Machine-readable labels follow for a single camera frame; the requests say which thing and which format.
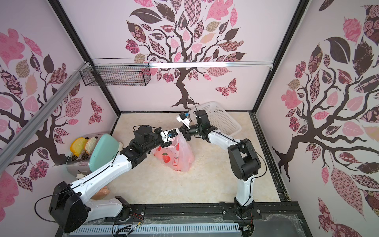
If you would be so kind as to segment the pink printed plastic bag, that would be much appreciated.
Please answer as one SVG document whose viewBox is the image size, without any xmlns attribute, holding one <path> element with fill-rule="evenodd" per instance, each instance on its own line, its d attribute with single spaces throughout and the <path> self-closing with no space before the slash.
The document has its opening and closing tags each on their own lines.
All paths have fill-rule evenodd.
<svg viewBox="0 0 379 237">
<path fill-rule="evenodd" d="M 182 133 L 174 137 L 171 142 L 172 144 L 168 147 L 159 146 L 153 149 L 152 154 L 169 168 L 179 172 L 188 172 L 195 160 L 189 143 Z"/>
</svg>

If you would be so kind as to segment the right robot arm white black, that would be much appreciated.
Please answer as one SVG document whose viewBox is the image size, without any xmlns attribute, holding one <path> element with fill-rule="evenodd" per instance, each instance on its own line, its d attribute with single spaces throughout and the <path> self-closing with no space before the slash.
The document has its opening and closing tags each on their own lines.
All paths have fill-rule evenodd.
<svg viewBox="0 0 379 237">
<path fill-rule="evenodd" d="M 249 139 L 235 139 L 213 126 L 205 110 L 195 113 L 197 124 L 190 124 L 188 113 L 181 113 L 177 120 L 183 125 L 179 131 L 187 141 L 192 137 L 200 138 L 216 145 L 228 152 L 233 174 L 239 179 L 235 197 L 235 211 L 240 218 L 246 218 L 254 209 L 253 187 L 259 178 L 259 169 L 262 167 L 261 156 L 253 147 Z"/>
</svg>

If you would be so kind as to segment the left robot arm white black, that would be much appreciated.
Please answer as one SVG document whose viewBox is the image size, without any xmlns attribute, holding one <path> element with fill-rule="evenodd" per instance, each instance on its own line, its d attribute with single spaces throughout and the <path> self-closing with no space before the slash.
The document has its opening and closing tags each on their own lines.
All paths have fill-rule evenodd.
<svg viewBox="0 0 379 237">
<path fill-rule="evenodd" d="M 110 162 L 71 184 L 58 184 L 52 195 L 49 214 L 64 233 L 71 233 L 92 220 L 128 220 L 131 208 L 124 198 L 95 202 L 91 202 L 91 198 L 111 181 L 135 168 L 151 150 L 171 145 L 171 140 L 178 134 L 178 129 L 163 131 L 160 127 L 140 126 L 134 131 L 134 139 Z"/>
</svg>

